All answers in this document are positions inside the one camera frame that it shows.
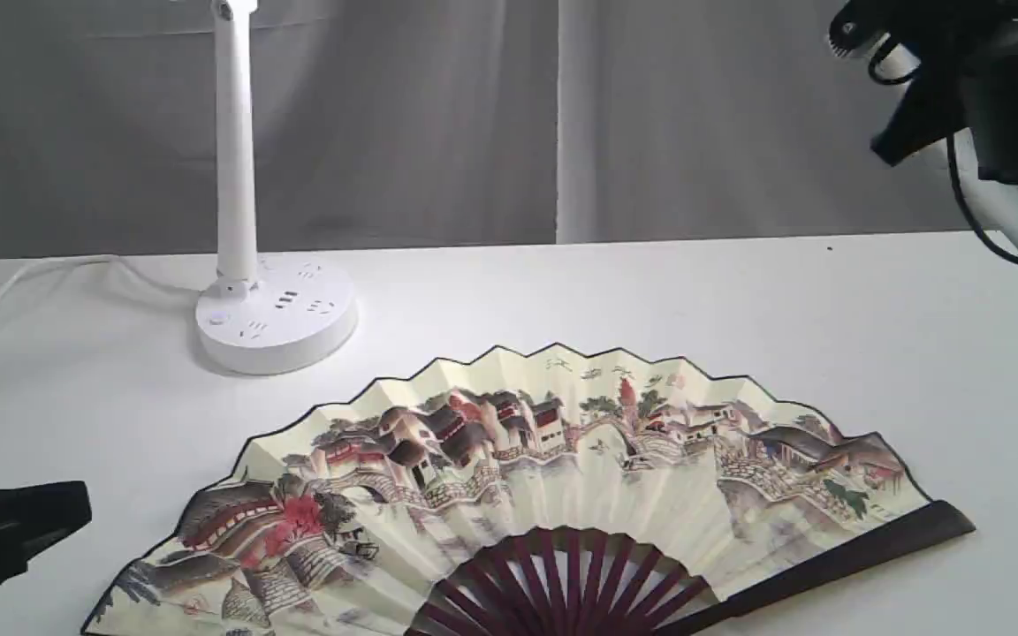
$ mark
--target black cable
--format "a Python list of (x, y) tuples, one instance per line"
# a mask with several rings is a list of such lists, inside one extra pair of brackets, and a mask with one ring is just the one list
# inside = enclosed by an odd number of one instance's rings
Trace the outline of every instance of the black cable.
[(889, 57), (890, 53), (893, 53), (894, 49), (897, 49), (897, 47), (898, 41), (894, 39), (893, 36), (888, 37), (885, 42), (882, 42), (881, 47), (874, 51), (873, 55), (869, 58), (869, 61), (866, 62), (866, 75), (869, 75), (869, 80), (873, 81), (873, 83), (881, 85), (898, 85), (900, 83), (907, 83), (907, 81), (916, 77), (917, 72), (921, 70), (921, 66), (918, 65), (917, 68), (909, 71), (906, 75), (902, 75), (901, 77), (883, 77), (880, 73), (880, 68), (878, 67), (881, 67), (882, 62), (885, 62), (886, 57)]
[(1010, 251), (1003, 249), (1002, 246), (998, 245), (993, 238), (989, 238), (987, 233), (984, 232), (984, 228), (981, 228), (981, 222), (976, 220), (976, 215), (973, 214), (973, 210), (968, 207), (968, 201), (965, 198), (965, 190), (961, 187), (961, 170), (957, 166), (957, 143), (954, 140), (953, 134), (949, 134), (945, 139), (946, 149), (949, 155), (949, 183), (953, 185), (953, 198), (957, 200), (957, 207), (961, 209), (961, 214), (965, 215), (965, 221), (968, 222), (969, 228), (973, 229), (973, 234), (984, 243), (984, 246), (993, 251), (997, 256), (1005, 258), (1011, 265), (1018, 265), (1018, 256)]

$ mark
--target white tabletop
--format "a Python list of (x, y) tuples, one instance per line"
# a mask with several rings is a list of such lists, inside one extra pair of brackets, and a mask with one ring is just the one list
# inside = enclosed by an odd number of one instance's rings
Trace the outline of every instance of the white tabletop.
[[(336, 252), (362, 323), (321, 365), (231, 378), (193, 297), (112, 265), (29, 279), (0, 314), (0, 487), (81, 478), (96, 518), (0, 589), (0, 635), (70, 636), (247, 436), (436, 355), (553, 341), (686, 355), (880, 430), (978, 532), (712, 629), (1018, 633), (1018, 269), (969, 234)], [(201, 289), (209, 256), (145, 257)], [(0, 262), (0, 282), (19, 265)]]

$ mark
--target white tower stand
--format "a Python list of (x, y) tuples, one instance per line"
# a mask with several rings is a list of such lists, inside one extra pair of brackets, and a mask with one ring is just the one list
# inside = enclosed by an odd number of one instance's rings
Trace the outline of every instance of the white tower stand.
[(214, 361), (249, 374), (291, 371), (327, 357), (356, 326), (343, 271), (307, 253), (258, 255), (250, 13), (258, 0), (211, 0), (218, 133), (218, 281), (194, 310)]

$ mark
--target white power cord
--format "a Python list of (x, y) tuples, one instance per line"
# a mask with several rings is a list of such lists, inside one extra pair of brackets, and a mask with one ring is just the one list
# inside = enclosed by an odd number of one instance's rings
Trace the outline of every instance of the white power cord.
[(126, 269), (128, 269), (128, 271), (130, 271), (130, 273), (136, 275), (137, 278), (143, 279), (143, 281), (149, 283), (149, 285), (157, 287), (159, 290), (166, 292), (195, 293), (194, 290), (187, 290), (184, 287), (167, 285), (166, 283), (155, 281), (155, 279), (149, 277), (149, 275), (145, 274), (144, 271), (140, 271), (138, 267), (133, 265), (133, 263), (126, 257), (118, 256), (117, 254), (112, 253), (103, 253), (97, 254), (96, 256), (44, 257), (39, 258), (39, 261), (27, 263), (26, 265), (19, 267), (19, 269), (17, 269), (17, 271), (15, 271), (10, 278), (7, 278), (7, 281), (0, 285), (0, 302), (3, 301), (4, 295), (10, 291), (11, 287), (16, 285), (17, 281), (23, 279), (25, 275), (30, 274), (32, 271), (40, 269), (40, 267), (52, 265), (55, 266), (54, 269), (56, 269), (56, 267), (77, 267), (80, 265), (95, 265), (96, 263), (118, 263), (119, 265), (123, 265)]

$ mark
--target paper fan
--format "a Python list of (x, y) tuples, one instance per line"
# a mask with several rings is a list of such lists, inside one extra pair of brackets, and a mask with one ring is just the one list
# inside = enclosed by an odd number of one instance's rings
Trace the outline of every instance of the paper fan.
[(250, 439), (82, 633), (694, 633), (972, 530), (751, 379), (496, 347)]

